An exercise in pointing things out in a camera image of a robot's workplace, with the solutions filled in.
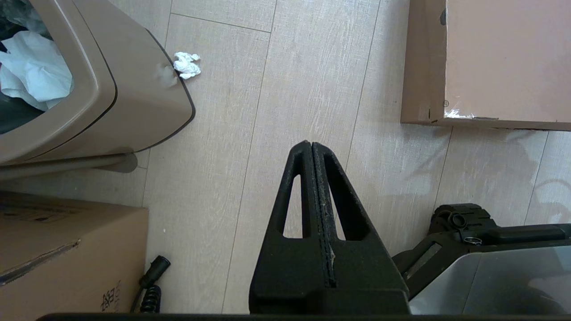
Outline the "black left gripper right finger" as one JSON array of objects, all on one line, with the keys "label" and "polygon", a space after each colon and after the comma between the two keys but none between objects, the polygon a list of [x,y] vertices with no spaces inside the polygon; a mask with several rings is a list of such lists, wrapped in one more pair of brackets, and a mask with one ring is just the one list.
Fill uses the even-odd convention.
[{"label": "black left gripper right finger", "polygon": [[326,267],[320,314],[408,314],[408,288],[334,152],[314,144],[320,242]]}]

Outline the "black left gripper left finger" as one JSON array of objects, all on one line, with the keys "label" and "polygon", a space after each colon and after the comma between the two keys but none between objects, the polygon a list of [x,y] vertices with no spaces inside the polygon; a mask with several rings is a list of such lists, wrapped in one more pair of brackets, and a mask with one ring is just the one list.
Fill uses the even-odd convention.
[{"label": "black left gripper left finger", "polygon": [[[328,230],[319,199],[312,143],[291,148],[249,287],[251,314],[304,314],[307,298],[332,283]],[[300,178],[302,237],[284,227],[294,179]]]}]

